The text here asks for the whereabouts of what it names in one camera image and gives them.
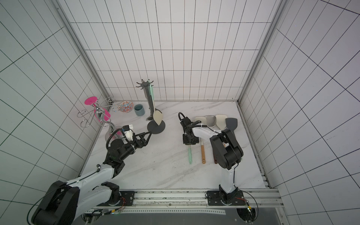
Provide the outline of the cream spoon mint handle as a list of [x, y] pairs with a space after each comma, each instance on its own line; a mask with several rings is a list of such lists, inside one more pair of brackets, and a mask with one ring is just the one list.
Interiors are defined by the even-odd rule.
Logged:
[[163, 121], [163, 114], [161, 111], [159, 111], [158, 109], [155, 108], [154, 92], [153, 92], [153, 87], [151, 84], [149, 86], [149, 91], [150, 91], [150, 97], [151, 97], [151, 105], [153, 106], [153, 112], [152, 112], [153, 120], [159, 126], [161, 124], [161, 122]]

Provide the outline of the cream utensil dark wood handle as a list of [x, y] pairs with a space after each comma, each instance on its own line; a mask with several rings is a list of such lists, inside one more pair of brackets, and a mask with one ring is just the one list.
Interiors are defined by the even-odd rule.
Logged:
[[213, 128], [216, 125], [216, 116], [214, 115], [206, 115], [205, 116], [206, 119], [206, 125], [209, 128]]

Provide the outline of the cream spatula light wood handle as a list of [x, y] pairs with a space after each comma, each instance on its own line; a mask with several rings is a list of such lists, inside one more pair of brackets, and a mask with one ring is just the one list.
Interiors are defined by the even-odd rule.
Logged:
[[216, 115], [216, 126], [220, 129], [220, 130], [224, 130], [227, 125], [226, 125], [226, 119], [228, 118], [227, 115], [224, 114], [217, 114]]

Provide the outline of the grey spatula mint handle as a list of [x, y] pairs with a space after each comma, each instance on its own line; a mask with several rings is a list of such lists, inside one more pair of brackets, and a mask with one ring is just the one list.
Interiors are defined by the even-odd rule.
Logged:
[[226, 127], [232, 132], [238, 127], [238, 120], [236, 118], [226, 118]]

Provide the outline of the cream spatula mint handle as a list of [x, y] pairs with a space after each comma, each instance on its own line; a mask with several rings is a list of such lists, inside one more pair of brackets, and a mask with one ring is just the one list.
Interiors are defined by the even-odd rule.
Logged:
[[191, 150], [191, 146], [188, 146], [188, 162], [191, 165], [193, 160], [192, 160], [192, 150]]

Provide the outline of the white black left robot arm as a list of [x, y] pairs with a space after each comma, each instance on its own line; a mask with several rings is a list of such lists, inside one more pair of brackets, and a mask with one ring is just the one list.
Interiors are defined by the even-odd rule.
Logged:
[[70, 225], [88, 210], [105, 204], [116, 210], [126, 205], [118, 185], [110, 180], [120, 174], [125, 166], [124, 160], [145, 147], [152, 133], [138, 135], [132, 130], [115, 130], [106, 141], [106, 159], [96, 169], [76, 179], [54, 182], [46, 194], [34, 206], [32, 216], [27, 215], [29, 225]]

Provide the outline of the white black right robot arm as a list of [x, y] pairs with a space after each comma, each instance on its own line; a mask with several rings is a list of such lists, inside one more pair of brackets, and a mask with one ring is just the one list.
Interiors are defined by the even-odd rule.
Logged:
[[202, 140], [210, 141], [213, 156], [217, 164], [223, 168], [222, 180], [219, 185], [219, 194], [222, 201], [230, 201], [238, 194], [238, 188], [235, 185], [235, 169], [239, 165], [244, 155], [237, 139], [230, 129], [215, 130], [200, 120], [191, 121], [184, 117], [182, 113], [178, 114], [180, 124], [183, 128], [183, 143], [185, 145], [195, 145]]

